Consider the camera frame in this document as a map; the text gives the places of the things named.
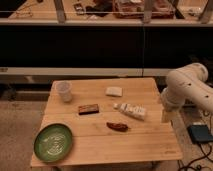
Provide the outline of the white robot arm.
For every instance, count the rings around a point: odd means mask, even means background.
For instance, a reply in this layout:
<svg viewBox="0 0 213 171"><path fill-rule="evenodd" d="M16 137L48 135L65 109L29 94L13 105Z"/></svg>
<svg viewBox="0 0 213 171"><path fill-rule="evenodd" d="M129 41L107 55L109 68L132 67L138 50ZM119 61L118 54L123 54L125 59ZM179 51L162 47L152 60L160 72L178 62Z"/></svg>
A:
<svg viewBox="0 0 213 171"><path fill-rule="evenodd" d="M166 76L167 87L161 93L166 111L179 110L185 100L213 114L213 88L206 84L208 70L201 63L192 63L171 70Z"/></svg>

